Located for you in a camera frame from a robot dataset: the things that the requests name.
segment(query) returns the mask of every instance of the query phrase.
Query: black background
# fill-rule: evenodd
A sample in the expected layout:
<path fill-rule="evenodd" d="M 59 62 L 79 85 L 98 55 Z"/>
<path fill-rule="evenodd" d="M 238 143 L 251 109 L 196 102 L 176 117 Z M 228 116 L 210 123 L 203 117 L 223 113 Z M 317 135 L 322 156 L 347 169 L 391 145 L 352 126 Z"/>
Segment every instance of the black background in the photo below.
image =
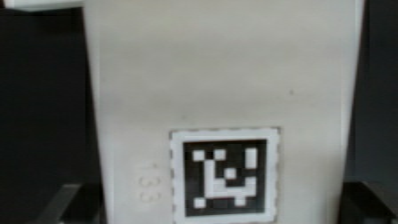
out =
<path fill-rule="evenodd" d="M 398 194 L 398 1 L 368 2 L 347 180 Z M 87 83 L 80 10 L 0 10 L 2 224 L 36 218 L 64 183 L 102 181 Z"/>

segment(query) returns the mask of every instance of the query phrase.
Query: white box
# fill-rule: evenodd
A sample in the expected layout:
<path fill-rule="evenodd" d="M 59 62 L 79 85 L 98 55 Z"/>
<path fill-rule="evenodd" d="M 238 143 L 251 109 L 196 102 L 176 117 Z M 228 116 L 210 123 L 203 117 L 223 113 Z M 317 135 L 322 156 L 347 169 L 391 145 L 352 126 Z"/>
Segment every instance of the white box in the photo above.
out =
<path fill-rule="evenodd" d="M 111 224 L 173 224 L 171 132 L 253 127 L 281 128 L 276 223 L 336 223 L 361 13 L 361 0 L 87 0 Z"/>

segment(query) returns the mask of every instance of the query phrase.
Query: black and white square pattern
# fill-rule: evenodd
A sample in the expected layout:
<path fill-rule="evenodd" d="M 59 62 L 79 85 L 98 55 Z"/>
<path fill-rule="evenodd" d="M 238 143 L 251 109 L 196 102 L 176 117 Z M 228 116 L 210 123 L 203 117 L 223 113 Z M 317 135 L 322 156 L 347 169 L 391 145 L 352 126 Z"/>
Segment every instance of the black and white square pattern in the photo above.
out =
<path fill-rule="evenodd" d="M 274 221 L 278 143 L 276 128 L 173 132 L 176 224 Z"/>
<path fill-rule="evenodd" d="M 187 216 L 265 211 L 267 140 L 187 142 Z"/>

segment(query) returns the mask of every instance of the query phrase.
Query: printed number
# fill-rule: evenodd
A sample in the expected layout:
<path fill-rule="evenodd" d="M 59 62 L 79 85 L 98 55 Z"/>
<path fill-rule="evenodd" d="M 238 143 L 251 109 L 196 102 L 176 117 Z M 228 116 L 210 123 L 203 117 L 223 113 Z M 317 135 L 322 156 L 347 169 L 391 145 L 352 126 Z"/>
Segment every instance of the printed number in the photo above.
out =
<path fill-rule="evenodd" d="M 157 191 L 162 179 L 159 176 L 153 176 L 153 171 L 159 170 L 159 164 L 151 163 L 150 165 L 141 167 L 141 170 L 143 173 L 148 175 L 139 178 L 139 185 L 143 187 L 141 201 L 144 203 L 153 203 L 162 199 L 162 193 Z"/>

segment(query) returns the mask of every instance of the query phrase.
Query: black object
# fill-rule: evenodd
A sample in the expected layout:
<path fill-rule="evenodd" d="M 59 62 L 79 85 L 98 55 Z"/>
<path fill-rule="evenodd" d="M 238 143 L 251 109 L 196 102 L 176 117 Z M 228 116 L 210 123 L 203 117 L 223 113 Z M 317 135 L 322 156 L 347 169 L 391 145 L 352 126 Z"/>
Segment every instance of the black object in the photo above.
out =
<path fill-rule="evenodd" d="M 66 184 L 29 224 L 107 224 L 100 184 Z"/>
<path fill-rule="evenodd" d="M 397 202 L 377 184 L 345 183 L 340 224 L 391 224 L 398 218 Z"/>
<path fill-rule="evenodd" d="M 82 9 L 0 9 L 0 224 L 102 183 Z"/>
<path fill-rule="evenodd" d="M 187 216 L 226 215 L 242 213 L 265 212 L 265 154 L 267 154 L 267 140 L 242 140 L 242 141 L 214 141 L 214 142 L 189 142 L 185 147 L 185 198 L 187 198 Z M 258 149 L 258 168 L 246 168 L 246 149 Z M 207 199 L 205 197 L 205 168 L 203 163 L 194 161 L 194 151 L 201 150 L 207 154 L 207 160 L 215 159 L 215 150 L 226 150 L 226 159 L 215 161 L 215 177 L 224 178 L 224 169 L 237 169 L 237 179 L 226 179 L 228 187 L 246 186 L 246 178 L 256 177 L 258 188 L 256 196 L 247 197 L 247 204 L 235 205 L 235 198 Z M 194 207 L 196 198 L 205 199 L 205 208 Z"/>

